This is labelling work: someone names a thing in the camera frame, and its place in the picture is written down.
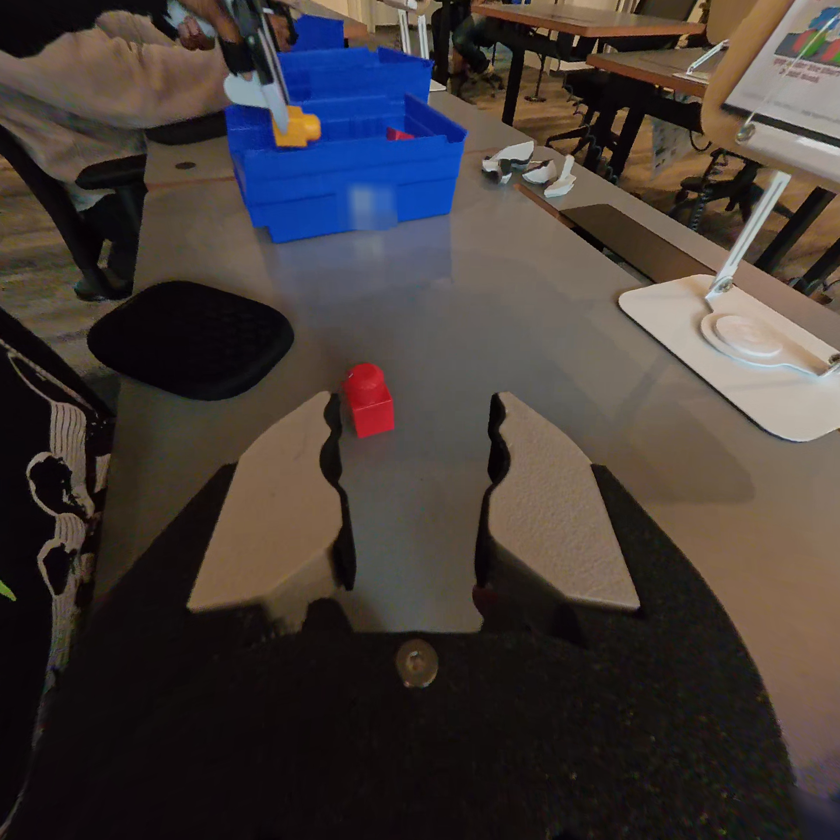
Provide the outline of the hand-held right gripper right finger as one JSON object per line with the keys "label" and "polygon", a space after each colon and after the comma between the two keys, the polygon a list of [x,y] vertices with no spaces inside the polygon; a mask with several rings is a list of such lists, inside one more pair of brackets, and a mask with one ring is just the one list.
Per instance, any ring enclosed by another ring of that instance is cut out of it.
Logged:
{"label": "hand-held right gripper right finger", "polygon": [[488,437],[478,587],[538,612],[569,604],[635,613],[639,596],[584,451],[510,392],[490,399]]}

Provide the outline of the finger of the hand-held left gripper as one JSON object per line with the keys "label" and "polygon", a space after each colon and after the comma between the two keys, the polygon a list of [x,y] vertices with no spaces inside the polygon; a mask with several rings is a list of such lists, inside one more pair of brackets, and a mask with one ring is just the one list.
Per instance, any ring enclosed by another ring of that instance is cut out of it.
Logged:
{"label": "finger of the hand-held left gripper", "polygon": [[271,17],[271,14],[257,14],[256,66],[262,96],[274,127],[281,138],[286,138],[291,126],[288,93],[277,57],[277,39]]}
{"label": "finger of the hand-held left gripper", "polygon": [[230,73],[224,80],[224,93],[227,99],[239,106],[269,109],[272,86],[263,83],[258,74],[249,79]]}

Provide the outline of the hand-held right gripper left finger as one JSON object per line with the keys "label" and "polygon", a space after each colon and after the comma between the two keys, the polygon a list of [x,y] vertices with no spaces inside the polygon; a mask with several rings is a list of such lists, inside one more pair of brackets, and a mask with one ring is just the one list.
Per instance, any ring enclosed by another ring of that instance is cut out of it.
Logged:
{"label": "hand-held right gripper left finger", "polygon": [[340,398],[319,392],[240,456],[188,599],[191,613],[306,615],[351,592],[357,559],[341,487]]}

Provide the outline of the orange mega block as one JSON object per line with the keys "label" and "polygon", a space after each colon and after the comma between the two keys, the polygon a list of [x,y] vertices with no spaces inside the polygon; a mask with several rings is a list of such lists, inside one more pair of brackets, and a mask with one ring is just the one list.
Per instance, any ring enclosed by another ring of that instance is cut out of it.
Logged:
{"label": "orange mega block", "polygon": [[322,137],[321,123],[317,115],[305,113],[296,106],[286,109],[285,127],[280,126],[272,116],[271,129],[275,145],[280,149],[303,149]]}

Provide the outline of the blue plastic object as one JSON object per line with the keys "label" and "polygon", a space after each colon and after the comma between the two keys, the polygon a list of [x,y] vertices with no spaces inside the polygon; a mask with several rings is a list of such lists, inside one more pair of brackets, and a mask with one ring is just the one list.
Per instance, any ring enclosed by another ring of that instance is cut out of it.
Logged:
{"label": "blue plastic object", "polygon": [[[303,149],[276,147],[268,110],[225,110],[240,194],[252,225],[274,243],[450,212],[468,132],[428,101],[406,95],[402,102],[352,98],[297,107],[317,115],[322,129]],[[387,127],[416,139],[389,142]]]}

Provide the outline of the person's left hand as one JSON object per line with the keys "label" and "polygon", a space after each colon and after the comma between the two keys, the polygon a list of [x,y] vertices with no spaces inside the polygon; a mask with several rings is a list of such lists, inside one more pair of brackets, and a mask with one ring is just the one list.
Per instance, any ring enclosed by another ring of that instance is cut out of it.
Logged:
{"label": "person's left hand", "polygon": [[217,43],[213,21],[218,11],[215,1],[168,1],[161,26],[185,49],[208,51]]}

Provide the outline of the blue plastic bin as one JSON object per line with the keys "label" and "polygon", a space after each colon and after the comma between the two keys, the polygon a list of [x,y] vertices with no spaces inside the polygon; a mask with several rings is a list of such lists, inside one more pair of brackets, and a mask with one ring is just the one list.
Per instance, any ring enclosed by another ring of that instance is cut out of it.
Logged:
{"label": "blue plastic bin", "polygon": [[428,101],[432,60],[386,46],[372,49],[364,42],[365,30],[355,34],[341,17],[303,14],[295,29],[297,42],[279,55],[292,104],[352,98],[402,102],[406,95]]}

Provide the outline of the black perforated rubber pad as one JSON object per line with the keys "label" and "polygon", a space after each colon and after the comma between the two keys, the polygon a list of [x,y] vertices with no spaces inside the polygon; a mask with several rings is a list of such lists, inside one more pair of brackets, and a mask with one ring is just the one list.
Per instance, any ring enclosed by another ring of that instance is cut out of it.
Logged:
{"label": "black perforated rubber pad", "polygon": [[283,360],[294,340],[278,310],[188,280],[143,289],[87,334],[89,351],[109,369],[201,402],[246,393]]}

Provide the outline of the person's printed top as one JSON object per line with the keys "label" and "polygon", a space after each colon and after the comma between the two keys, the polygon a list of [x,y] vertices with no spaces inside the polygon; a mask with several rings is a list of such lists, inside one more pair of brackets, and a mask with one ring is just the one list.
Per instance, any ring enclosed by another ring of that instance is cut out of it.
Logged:
{"label": "person's printed top", "polygon": [[25,786],[91,599],[115,417],[1,316],[2,813]]}

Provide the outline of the instruction poster on stand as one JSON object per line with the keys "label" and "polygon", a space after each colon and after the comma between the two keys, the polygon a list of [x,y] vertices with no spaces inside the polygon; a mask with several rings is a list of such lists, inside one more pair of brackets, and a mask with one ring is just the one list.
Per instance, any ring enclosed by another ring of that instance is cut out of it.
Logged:
{"label": "instruction poster on stand", "polygon": [[783,91],[781,74],[772,66],[771,39],[793,2],[713,2],[708,33],[726,39],[728,49],[704,96],[701,119],[709,133],[734,134],[736,119],[753,119],[838,146],[839,82],[838,94],[825,98],[801,82]]}

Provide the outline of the printed instruction sheet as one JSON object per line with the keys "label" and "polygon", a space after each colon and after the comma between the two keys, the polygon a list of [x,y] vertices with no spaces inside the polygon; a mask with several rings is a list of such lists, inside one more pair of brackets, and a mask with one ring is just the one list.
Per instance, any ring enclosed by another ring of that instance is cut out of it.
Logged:
{"label": "printed instruction sheet", "polygon": [[808,90],[819,90],[817,97],[837,95],[839,2],[793,2],[772,36],[770,57],[783,91],[801,82]]}

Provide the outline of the wooden table frame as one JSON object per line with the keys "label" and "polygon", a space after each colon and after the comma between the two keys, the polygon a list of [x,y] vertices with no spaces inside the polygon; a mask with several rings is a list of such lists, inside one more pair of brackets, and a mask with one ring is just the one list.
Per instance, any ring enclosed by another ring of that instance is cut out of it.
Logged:
{"label": "wooden table frame", "polygon": [[610,40],[626,38],[667,38],[701,35],[706,30],[700,21],[657,17],[635,12],[617,12],[564,3],[485,2],[477,9],[479,16],[499,22],[497,41],[508,47],[511,62],[505,87],[501,120],[512,126],[527,53],[568,60],[574,39]]}

